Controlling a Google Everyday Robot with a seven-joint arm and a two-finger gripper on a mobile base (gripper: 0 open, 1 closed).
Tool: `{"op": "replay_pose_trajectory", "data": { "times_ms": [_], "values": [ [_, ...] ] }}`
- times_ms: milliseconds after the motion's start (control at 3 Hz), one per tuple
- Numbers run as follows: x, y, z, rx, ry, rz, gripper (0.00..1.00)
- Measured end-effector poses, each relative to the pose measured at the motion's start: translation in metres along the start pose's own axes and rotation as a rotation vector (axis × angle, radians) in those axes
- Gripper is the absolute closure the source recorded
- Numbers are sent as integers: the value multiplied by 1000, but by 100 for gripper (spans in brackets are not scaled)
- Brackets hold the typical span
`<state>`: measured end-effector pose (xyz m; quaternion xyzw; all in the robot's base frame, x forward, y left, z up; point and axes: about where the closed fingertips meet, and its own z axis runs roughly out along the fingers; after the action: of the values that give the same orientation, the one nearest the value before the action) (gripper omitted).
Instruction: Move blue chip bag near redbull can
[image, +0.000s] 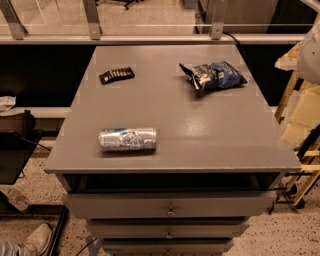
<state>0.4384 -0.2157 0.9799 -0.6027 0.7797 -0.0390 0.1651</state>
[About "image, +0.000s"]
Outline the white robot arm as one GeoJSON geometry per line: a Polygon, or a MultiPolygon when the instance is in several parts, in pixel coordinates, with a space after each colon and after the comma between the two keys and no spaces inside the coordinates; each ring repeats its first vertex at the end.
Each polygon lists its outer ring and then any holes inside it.
{"type": "Polygon", "coordinates": [[[302,41],[297,71],[302,79],[320,83],[320,22],[312,27],[302,41]]]}

